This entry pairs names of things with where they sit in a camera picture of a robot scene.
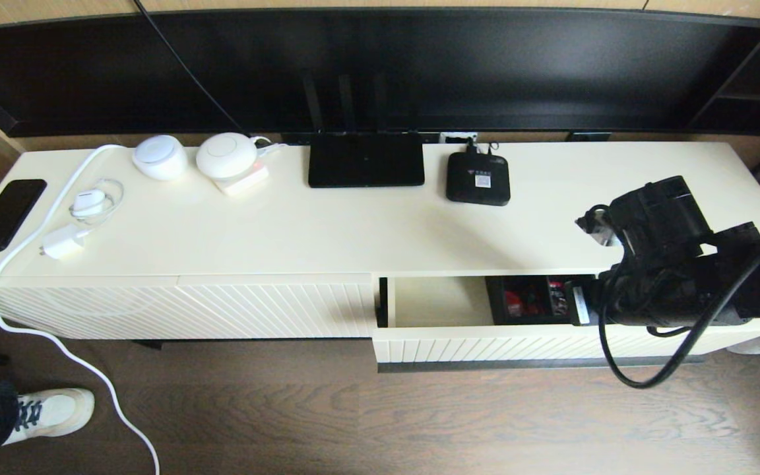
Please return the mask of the black compartment organizer box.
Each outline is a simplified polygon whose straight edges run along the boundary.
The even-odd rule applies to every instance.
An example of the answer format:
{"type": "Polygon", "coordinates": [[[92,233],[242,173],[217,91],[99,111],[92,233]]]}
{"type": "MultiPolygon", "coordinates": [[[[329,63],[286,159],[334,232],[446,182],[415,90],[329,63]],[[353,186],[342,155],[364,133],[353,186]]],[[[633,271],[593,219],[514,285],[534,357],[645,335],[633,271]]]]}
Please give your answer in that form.
{"type": "Polygon", "coordinates": [[[558,280],[565,284],[568,303],[567,286],[569,283],[583,284],[594,280],[593,274],[516,274],[515,276],[487,276],[485,277],[486,289],[491,308],[492,318],[496,325],[567,325],[571,318],[569,310],[567,316],[553,316],[551,300],[549,297],[547,282],[558,280]],[[507,315],[504,291],[515,288],[533,286],[541,294],[546,305],[546,313],[540,317],[512,319],[507,315]]]}

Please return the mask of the cream fluted drawer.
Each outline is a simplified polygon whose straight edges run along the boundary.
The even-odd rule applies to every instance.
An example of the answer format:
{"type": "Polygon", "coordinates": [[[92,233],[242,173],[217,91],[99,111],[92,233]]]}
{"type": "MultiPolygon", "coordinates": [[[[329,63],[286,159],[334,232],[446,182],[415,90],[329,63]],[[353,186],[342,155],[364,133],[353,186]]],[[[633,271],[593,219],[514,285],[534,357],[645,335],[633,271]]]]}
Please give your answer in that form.
{"type": "MultiPolygon", "coordinates": [[[[373,332],[377,363],[458,367],[482,362],[568,361],[606,366],[596,325],[496,325],[485,277],[389,278],[387,326],[373,332]]],[[[619,364],[663,364],[685,335],[651,336],[643,327],[606,325],[619,364]]],[[[702,357],[760,337],[760,319],[738,327],[709,327],[689,357],[702,357]]]]}

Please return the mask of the white ribbed cabinet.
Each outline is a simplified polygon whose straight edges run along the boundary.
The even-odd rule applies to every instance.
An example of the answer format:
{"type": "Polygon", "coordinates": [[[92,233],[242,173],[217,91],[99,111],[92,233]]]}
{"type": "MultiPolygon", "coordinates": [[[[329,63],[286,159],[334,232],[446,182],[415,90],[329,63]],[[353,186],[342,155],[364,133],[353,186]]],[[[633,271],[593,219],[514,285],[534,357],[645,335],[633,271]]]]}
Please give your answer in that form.
{"type": "Polygon", "coordinates": [[[462,277],[596,274],[620,259],[575,220],[650,181],[681,175],[715,231],[752,222],[760,231],[760,184],[729,144],[705,142],[504,143],[511,200],[469,205],[445,196],[447,157],[458,145],[424,147],[419,187],[314,189],[309,150],[265,156],[268,178],[226,196],[195,168],[158,181],[133,165],[132,148],[23,154],[6,181],[42,179],[46,190],[13,238],[7,286],[167,288],[188,306],[181,338],[215,339],[205,310],[177,288],[181,276],[370,274],[462,277]],[[120,207],[98,224],[69,213],[99,179],[124,185],[120,207]],[[67,224],[92,232],[60,261],[40,254],[48,232],[67,224]]]}

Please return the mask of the pink red sachet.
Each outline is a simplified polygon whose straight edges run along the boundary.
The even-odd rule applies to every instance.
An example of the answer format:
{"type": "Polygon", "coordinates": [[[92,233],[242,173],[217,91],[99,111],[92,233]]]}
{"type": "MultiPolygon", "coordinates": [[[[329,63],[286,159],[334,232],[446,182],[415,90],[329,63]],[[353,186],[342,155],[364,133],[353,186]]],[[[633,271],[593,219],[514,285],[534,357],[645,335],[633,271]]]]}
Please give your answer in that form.
{"type": "Polygon", "coordinates": [[[563,282],[559,282],[558,280],[549,280],[549,282],[547,282],[547,286],[551,300],[552,315],[567,316],[569,305],[565,284],[563,282]]]}

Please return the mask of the black set-top box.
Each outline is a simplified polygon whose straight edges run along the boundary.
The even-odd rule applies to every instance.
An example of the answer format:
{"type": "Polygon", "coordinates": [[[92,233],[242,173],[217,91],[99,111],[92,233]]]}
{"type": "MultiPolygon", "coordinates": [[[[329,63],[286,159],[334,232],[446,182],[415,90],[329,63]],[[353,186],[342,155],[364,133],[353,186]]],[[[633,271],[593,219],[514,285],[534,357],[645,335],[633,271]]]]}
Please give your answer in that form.
{"type": "Polygon", "coordinates": [[[458,203],[505,206],[511,199],[509,163],[474,150],[447,157],[445,196],[458,203]]]}

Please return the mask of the black television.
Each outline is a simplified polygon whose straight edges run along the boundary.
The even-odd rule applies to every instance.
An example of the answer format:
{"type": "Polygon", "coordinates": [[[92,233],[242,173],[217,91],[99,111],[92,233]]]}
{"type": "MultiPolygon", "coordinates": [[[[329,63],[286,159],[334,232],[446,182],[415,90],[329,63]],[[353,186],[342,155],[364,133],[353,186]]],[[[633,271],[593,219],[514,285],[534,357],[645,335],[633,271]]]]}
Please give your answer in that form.
{"type": "Polygon", "coordinates": [[[760,20],[568,9],[260,9],[0,27],[12,137],[682,127],[760,20]]]}

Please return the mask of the black router with antennas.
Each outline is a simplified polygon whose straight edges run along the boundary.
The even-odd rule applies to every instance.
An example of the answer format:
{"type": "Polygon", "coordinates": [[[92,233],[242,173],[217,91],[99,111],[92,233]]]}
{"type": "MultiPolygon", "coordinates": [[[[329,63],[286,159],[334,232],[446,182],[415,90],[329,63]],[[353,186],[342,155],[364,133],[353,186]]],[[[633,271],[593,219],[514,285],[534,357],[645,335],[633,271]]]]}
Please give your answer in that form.
{"type": "Polygon", "coordinates": [[[377,132],[356,131],[350,76],[338,78],[340,104],[346,121],[343,133],[326,133],[313,75],[301,76],[314,135],[309,138],[307,184],[314,189],[345,187],[419,187],[425,183],[423,144],[419,132],[390,133],[388,84],[383,73],[372,79],[377,132]]]}

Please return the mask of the cream fluted cabinet door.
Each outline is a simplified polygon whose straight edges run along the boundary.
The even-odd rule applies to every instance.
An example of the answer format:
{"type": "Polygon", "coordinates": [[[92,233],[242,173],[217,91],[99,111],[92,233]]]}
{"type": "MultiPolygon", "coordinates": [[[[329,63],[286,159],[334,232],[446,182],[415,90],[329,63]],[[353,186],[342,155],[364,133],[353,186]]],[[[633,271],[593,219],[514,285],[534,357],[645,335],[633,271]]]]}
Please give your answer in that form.
{"type": "Polygon", "coordinates": [[[370,274],[181,276],[177,288],[213,319],[217,338],[368,338],[377,328],[370,274]]]}

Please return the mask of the cream pink flat box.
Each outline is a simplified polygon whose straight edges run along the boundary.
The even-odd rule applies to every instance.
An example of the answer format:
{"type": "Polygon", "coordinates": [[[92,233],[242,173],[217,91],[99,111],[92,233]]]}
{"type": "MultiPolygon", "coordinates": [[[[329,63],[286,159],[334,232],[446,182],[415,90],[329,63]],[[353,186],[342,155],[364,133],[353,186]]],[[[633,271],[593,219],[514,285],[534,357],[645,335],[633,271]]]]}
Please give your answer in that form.
{"type": "Polygon", "coordinates": [[[241,174],[229,178],[212,179],[215,187],[226,196],[232,197],[250,190],[265,181],[269,171],[265,163],[257,160],[241,174]]]}

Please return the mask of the large white dome device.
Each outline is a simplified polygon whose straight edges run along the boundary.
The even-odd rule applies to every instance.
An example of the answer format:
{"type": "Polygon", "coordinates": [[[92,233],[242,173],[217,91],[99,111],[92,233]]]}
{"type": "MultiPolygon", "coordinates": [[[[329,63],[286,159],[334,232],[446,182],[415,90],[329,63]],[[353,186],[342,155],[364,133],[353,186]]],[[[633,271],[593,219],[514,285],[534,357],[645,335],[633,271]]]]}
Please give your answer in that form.
{"type": "Polygon", "coordinates": [[[227,180],[250,170],[258,156],[255,143],[247,135],[218,133],[200,145],[195,162],[206,177],[227,180]]]}

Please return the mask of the small white round speaker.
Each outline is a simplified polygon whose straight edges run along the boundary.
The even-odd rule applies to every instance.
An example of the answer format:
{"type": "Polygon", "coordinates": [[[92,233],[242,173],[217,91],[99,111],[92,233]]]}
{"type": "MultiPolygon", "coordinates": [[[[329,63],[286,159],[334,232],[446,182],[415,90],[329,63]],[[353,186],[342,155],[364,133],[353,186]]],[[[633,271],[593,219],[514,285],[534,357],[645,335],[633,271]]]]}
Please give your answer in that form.
{"type": "Polygon", "coordinates": [[[158,181],[178,179],[189,166],[185,148],[171,135],[145,139],[135,147],[132,161],[142,174],[158,181]]]}

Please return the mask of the cream fluted rounded-corner panel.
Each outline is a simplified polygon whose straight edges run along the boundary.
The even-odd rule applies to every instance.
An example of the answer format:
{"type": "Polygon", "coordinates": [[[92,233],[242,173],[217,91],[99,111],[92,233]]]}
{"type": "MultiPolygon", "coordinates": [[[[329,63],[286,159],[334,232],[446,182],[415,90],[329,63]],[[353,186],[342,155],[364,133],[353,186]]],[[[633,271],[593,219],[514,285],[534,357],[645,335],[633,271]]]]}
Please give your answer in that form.
{"type": "Polygon", "coordinates": [[[190,313],[167,288],[7,286],[0,279],[0,315],[64,338],[160,340],[181,338],[190,313]]]}

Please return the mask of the white charger adapter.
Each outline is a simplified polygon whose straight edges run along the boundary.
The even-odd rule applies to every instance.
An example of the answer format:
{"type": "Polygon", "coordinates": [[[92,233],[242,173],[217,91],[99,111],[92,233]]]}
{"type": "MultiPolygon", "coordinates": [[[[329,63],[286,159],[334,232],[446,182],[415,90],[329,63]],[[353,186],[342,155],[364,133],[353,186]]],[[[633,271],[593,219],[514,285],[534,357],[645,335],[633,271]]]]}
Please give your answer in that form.
{"type": "Polygon", "coordinates": [[[40,254],[55,261],[65,259],[80,253],[85,246],[85,238],[92,231],[79,228],[75,224],[67,224],[48,232],[40,243],[40,254]]]}

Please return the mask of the white sneaker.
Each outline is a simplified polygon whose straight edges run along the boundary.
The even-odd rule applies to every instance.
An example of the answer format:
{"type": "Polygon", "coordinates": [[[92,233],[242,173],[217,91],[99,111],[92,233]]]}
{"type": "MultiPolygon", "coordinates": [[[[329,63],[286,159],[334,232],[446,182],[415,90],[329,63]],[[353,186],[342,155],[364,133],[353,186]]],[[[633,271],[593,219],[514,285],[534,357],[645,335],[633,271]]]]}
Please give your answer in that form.
{"type": "Polygon", "coordinates": [[[85,389],[66,388],[19,395],[17,418],[3,444],[71,435],[84,429],[95,406],[96,397],[85,389]]]}

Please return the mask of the black smartphone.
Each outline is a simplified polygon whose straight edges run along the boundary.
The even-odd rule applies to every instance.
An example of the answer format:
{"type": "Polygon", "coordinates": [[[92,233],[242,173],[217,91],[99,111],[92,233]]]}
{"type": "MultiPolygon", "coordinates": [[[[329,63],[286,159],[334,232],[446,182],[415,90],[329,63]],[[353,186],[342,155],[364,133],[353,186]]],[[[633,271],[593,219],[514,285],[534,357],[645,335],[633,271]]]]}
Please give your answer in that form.
{"type": "Polygon", "coordinates": [[[0,252],[6,250],[34,205],[46,190],[42,179],[18,179],[0,193],[0,252]]]}

